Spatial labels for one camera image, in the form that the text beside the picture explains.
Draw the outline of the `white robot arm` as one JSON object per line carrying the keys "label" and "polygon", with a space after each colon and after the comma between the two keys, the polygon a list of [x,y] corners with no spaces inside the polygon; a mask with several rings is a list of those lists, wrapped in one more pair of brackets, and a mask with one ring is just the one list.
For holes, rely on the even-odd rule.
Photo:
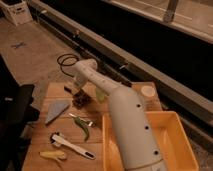
{"label": "white robot arm", "polygon": [[90,81],[108,95],[108,110],[125,171],[168,171],[141,96],[97,71],[94,59],[74,64],[76,85]]}

